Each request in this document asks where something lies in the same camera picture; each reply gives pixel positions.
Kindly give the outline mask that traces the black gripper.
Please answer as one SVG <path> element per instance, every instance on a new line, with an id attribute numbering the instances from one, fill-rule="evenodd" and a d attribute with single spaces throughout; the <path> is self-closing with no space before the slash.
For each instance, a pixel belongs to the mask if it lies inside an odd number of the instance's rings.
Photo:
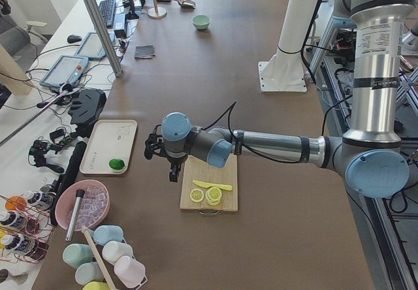
<path id="1" fill-rule="evenodd" d="M 177 182 L 182 163 L 185 163 L 187 156 L 173 157 L 167 153 L 162 135 L 157 133 L 158 127 L 160 126 L 161 124 L 156 125 L 146 139 L 144 157 L 147 160 L 151 160 L 154 155 L 166 158 L 171 163 L 169 181 Z"/>

